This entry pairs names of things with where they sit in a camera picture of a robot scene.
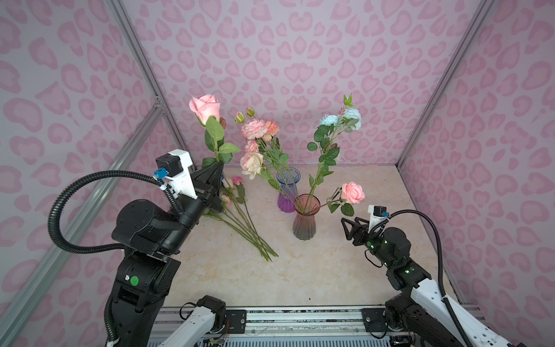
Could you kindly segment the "pink grey glass vase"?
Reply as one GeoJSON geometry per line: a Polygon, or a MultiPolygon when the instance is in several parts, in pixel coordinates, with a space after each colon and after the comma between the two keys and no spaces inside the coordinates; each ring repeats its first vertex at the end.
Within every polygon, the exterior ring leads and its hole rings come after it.
{"type": "Polygon", "coordinates": [[[299,195],[294,203],[297,213],[293,222],[293,235],[303,241],[314,237],[317,230],[315,216],[321,208],[321,202],[310,194],[299,195]]]}

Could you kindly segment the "pink white peony spray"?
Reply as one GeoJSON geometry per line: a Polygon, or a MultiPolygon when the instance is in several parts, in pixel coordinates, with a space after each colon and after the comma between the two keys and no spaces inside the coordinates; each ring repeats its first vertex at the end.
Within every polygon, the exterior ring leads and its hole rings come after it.
{"type": "Polygon", "coordinates": [[[257,118],[250,107],[243,113],[238,112],[234,120],[241,125],[241,136],[246,141],[240,160],[242,174],[251,180],[262,179],[279,195],[276,174],[293,168],[289,164],[289,154],[282,149],[278,138],[280,127],[275,121],[257,118]]]}

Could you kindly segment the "blue purple glass vase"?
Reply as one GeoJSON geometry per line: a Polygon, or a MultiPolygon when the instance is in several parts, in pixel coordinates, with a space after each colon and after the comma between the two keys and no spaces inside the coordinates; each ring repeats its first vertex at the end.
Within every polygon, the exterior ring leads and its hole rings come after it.
{"type": "Polygon", "coordinates": [[[283,173],[277,173],[276,179],[280,185],[278,208],[284,213],[295,212],[295,202],[299,195],[296,185],[301,179],[301,173],[295,168],[290,168],[283,173]]]}

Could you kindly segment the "pale blue flower spray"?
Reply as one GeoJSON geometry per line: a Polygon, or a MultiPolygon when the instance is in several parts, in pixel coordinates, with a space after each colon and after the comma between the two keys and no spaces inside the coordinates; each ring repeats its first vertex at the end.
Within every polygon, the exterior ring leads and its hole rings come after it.
{"type": "Polygon", "coordinates": [[[311,153],[318,154],[318,165],[315,175],[309,175],[309,197],[315,197],[316,188],[323,184],[326,177],[332,174],[331,168],[339,161],[341,148],[337,143],[342,134],[360,130],[362,116],[354,107],[353,94],[344,95],[343,106],[337,114],[324,115],[313,134],[312,141],[307,144],[311,153]]]}

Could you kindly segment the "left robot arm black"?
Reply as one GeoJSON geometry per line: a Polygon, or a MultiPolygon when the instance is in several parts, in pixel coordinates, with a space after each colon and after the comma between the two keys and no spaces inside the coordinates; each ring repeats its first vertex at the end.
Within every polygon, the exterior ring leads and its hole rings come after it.
{"type": "Polygon", "coordinates": [[[104,309],[108,346],[146,346],[156,317],[181,263],[173,256],[207,209],[222,211],[221,162],[192,174],[196,198],[180,195],[182,211],[149,200],[128,203],[112,233],[124,245],[114,285],[104,309]]]}

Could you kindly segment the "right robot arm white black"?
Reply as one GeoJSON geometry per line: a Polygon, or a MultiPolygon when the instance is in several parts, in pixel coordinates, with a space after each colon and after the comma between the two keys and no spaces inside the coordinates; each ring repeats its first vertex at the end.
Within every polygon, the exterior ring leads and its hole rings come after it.
{"type": "Polygon", "coordinates": [[[410,257],[411,243],[400,228],[387,224],[405,210],[381,217],[342,218],[345,238],[354,246],[364,246],[380,265],[398,295],[386,301],[384,334],[412,332],[431,346],[511,346],[511,342],[484,325],[457,300],[449,296],[443,281],[444,263],[439,231],[429,216],[415,215],[428,222],[434,233],[438,276],[432,275],[410,257]]]}

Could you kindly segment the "cream white rose stem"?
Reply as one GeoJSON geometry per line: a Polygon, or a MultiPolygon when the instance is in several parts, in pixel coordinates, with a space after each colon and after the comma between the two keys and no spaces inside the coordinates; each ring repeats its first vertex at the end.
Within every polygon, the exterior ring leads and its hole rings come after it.
{"type": "Polygon", "coordinates": [[[254,221],[251,218],[244,182],[235,186],[233,177],[223,176],[220,198],[222,199],[223,212],[214,210],[205,212],[205,216],[214,221],[221,222],[243,237],[252,246],[257,248],[263,259],[272,261],[278,257],[277,252],[260,236],[254,221]]]}

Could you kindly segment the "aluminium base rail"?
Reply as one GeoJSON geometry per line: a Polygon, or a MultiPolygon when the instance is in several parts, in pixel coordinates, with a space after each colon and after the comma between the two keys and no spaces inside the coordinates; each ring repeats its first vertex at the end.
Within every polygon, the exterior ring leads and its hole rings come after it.
{"type": "Polygon", "coordinates": [[[294,336],[414,333],[432,346],[504,346],[506,341],[471,312],[453,302],[448,309],[437,294],[394,298],[384,306],[232,307],[217,315],[206,307],[163,309],[151,338],[173,338],[176,346],[193,346],[203,337],[228,335],[294,336]]]}

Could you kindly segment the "aluminium diagonal frame bar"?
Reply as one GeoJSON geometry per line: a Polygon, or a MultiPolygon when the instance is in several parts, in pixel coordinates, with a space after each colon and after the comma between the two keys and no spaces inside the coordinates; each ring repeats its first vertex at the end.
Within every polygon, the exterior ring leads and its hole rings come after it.
{"type": "MultiPolygon", "coordinates": [[[[111,170],[125,170],[129,167],[138,151],[144,145],[150,132],[156,127],[160,117],[163,116],[163,111],[164,108],[159,104],[150,110],[145,120],[115,157],[114,162],[109,167],[111,170]]],[[[93,221],[118,182],[118,179],[107,179],[95,186],[89,198],[83,203],[71,224],[69,224],[69,228],[66,231],[66,237],[69,241],[76,242],[81,240],[82,235],[92,226],[93,221]]],[[[43,296],[56,280],[69,256],[69,253],[65,253],[57,247],[52,247],[46,253],[32,276],[29,277],[27,283],[18,292],[1,318],[2,346],[11,346],[15,342],[22,329],[27,325],[27,321],[29,321],[31,315],[40,304],[43,296]]]]}

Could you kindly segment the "aluminium corner frame post left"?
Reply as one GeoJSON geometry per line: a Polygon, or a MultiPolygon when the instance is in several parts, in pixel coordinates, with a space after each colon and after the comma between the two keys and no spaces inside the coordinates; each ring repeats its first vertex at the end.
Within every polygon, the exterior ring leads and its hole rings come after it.
{"type": "Polygon", "coordinates": [[[112,17],[121,30],[124,41],[127,43],[130,51],[137,62],[137,66],[149,87],[151,95],[155,100],[153,112],[157,118],[162,118],[169,127],[173,140],[179,149],[189,150],[185,138],[180,131],[174,114],[169,106],[164,92],[160,87],[160,83],[155,76],[154,70],[147,57],[147,53],[140,42],[137,30],[135,29],[132,19],[124,5],[123,1],[105,1],[111,11],[112,17]]]}

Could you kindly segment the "aluminium corner frame post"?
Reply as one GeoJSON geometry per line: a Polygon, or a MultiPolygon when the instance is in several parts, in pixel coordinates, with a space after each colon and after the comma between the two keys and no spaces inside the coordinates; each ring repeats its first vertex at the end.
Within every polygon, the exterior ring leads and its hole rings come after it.
{"type": "Polygon", "coordinates": [[[124,41],[127,43],[130,51],[137,62],[137,66],[149,87],[151,95],[155,100],[153,112],[157,118],[162,118],[169,127],[173,140],[179,149],[189,150],[185,138],[180,131],[174,114],[169,106],[164,92],[160,87],[160,83],[155,76],[154,70],[147,57],[147,53],[140,42],[137,30],[135,29],[132,19],[124,5],[123,1],[105,1],[111,11],[112,17],[121,30],[124,41]]]}
{"type": "Polygon", "coordinates": [[[478,8],[472,16],[468,27],[465,29],[460,42],[458,43],[456,49],[454,50],[452,57],[449,59],[447,67],[442,74],[439,82],[431,94],[429,102],[423,109],[422,115],[416,123],[410,137],[403,149],[399,160],[396,163],[397,170],[401,170],[403,166],[408,162],[409,156],[412,150],[416,147],[416,143],[424,131],[429,120],[434,115],[436,108],[439,105],[440,99],[445,94],[449,88],[449,84],[454,80],[458,69],[465,59],[469,49],[472,47],[473,43],[479,36],[485,22],[488,20],[492,9],[495,7],[497,1],[494,0],[482,0],[478,3],[478,8]]]}

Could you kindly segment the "aluminium corner frame post right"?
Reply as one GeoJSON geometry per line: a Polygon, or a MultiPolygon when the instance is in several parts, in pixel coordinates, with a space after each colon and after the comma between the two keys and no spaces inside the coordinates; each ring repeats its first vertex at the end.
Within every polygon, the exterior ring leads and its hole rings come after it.
{"type": "Polygon", "coordinates": [[[424,131],[429,120],[434,115],[436,108],[439,105],[440,99],[445,94],[449,88],[449,84],[454,80],[458,69],[465,59],[469,49],[472,47],[473,43],[479,36],[485,22],[488,20],[492,9],[495,7],[497,1],[494,0],[482,0],[478,3],[478,8],[472,16],[468,27],[465,29],[460,42],[458,43],[456,49],[454,50],[452,57],[449,59],[447,67],[442,74],[439,82],[431,94],[429,102],[423,109],[422,115],[416,123],[410,137],[403,149],[399,160],[396,163],[397,170],[401,170],[403,166],[408,162],[409,156],[412,150],[416,147],[416,143],[424,131]]]}

